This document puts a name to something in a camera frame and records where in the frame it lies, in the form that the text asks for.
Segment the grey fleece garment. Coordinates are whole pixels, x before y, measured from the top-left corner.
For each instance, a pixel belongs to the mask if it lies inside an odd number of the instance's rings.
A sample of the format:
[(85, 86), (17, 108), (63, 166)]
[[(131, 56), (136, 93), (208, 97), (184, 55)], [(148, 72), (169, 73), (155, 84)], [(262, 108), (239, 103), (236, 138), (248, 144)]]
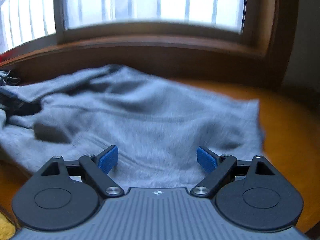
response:
[(258, 100), (233, 100), (135, 69), (108, 65), (26, 86), (29, 116), (1, 113), (1, 159), (32, 174), (52, 156), (119, 150), (110, 177), (122, 188), (193, 188), (205, 177), (199, 146), (251, 160), (262, 154)]

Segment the yellow cloth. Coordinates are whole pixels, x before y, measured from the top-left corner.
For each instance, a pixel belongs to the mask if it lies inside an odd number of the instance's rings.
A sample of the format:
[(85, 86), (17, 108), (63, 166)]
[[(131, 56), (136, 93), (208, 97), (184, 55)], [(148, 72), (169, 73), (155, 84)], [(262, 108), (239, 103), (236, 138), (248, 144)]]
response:
[(16, 233), (15, 226), (0, 213), (0, 240), (9, 240)]

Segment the brown wooden window frame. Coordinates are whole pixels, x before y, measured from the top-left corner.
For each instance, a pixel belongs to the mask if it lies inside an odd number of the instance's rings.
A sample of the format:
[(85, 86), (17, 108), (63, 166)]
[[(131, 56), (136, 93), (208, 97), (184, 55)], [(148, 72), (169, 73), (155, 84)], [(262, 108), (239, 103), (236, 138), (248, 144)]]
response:
[(54, 0), (56, 33), (1, 55), (25, 83), (83, 68), (124, 64), (163, 77), (278, 88), (295, 39), (299, 0), (245, 0), (241, 34), (174, 22), (120, 22), (67, 29)]

